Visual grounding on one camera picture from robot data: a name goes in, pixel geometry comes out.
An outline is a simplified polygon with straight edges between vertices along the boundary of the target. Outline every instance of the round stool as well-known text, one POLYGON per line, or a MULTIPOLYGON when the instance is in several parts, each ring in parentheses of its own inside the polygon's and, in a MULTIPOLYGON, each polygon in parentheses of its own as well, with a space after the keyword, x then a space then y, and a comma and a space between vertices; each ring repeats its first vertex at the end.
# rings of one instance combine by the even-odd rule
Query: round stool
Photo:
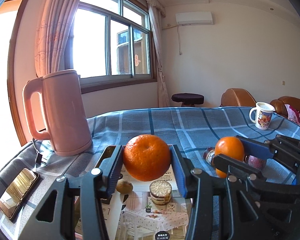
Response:
POLYGON ((171 99, 174 102, 182 102, 181 106, 195 107, 194 105, 203 104, 204 96, 198 94, 180 93, 172 95, 171 99))

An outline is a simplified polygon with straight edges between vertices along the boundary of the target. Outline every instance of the magazine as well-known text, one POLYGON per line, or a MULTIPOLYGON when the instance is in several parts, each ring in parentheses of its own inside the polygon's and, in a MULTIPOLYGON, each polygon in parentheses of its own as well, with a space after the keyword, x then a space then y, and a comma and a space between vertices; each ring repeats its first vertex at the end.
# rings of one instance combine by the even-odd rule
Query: magazine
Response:
MULTIPOLYGON (((191 210, 190 200, 179 193, 173 169, 157 180, 171 185, 171 199, 165 205, 157 205, 150 194, 153 181, 139 181, 125 169, 121 169, 122 178, 132 183, 133 191, 121 194, 115 191, 109 199, 102 199, 102 211, 110 240, 133 240, 137 232, 143 240, 185 239, 191 210)), ((82 240, 81 221, 75 227, 76 239, 82 240)))

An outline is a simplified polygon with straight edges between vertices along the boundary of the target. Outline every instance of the orange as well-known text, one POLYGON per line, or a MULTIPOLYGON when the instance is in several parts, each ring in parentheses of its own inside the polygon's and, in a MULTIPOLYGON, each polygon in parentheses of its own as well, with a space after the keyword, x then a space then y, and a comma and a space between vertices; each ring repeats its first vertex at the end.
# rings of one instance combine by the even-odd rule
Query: orange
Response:
MULTIPOLYGON (((244 147, 242 142, 236 137, 223 137, 221 138, 215 147, 214 155, 224 154, 238 161, 243 161, 244 147)), ((218 169, 216 173, 220 178, 226 178, 226 174, 218 169)))
POLYGON ((169 146, 158 136, 142 134, 132 138, 124 148, 123 164, 135 179, 160 178, 170 167, 169 146))

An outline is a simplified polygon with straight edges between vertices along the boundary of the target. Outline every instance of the leather armchair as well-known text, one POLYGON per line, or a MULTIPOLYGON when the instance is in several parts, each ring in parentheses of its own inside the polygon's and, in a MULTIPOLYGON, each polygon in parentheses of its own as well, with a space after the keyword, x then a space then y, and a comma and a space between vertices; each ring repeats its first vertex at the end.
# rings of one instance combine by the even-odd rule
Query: leather armchair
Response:
POLYGON ((285 118, 288 118, 288 112, 285 105, 291 105, 300 112, 300 98, 284 96, 272 100, 270 104, 274 107, 277 114, 282 115, 285 118))
POLYGON ((255 107, 256 101, 253 96, 242 88, 229 88, 221 97, 220 106, 250 106, 255 107))

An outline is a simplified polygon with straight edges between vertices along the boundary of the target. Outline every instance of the wall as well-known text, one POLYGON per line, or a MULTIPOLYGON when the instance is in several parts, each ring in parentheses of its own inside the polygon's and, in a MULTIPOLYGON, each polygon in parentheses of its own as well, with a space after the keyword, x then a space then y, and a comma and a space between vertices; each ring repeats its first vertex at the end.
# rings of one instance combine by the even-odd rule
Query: wall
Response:
MULTIPOLYGON (((29 134, 26 124, 22 90, 28 80, 36 78, 34 67, 34 44, 36 28, 38 22, 41 20, 44 1, 45 0, 28 1, 18 30, 15 51, 15 93, 22 128, 28 141, 32 139, 32 136, 29 134)), ((146 4, 145 0, 139 1, 143 4, 146 4)), ((157 107, 158 96, 156 84, 157 83, 154 82, 131 85, 122 88, 114 88, 85 94, 83 95, 83 101, 87 116, 91 117, 95 114, 101 114, 115 110, 157 107)), ((43 129, 44 124, 41 116, 39 97, 37 94, 32 96, 32 103, 36 127, 38 130, 43 129)))
POLYGON ((211 11, 214 25, 179 27, 182 55, 176 28, 162 31, 169 97, 202 94, 205 107, 219 106, 228 88, 247 89, 256 101, 300 98, 299 28, 256 8, 217 2, 166 7, 162 25, 174 25, 176 13, 192 11, 211 11))
POLYGON ((82 100, 88 118, 110 111, 158 107, 157 82, 87 93, 82 100))

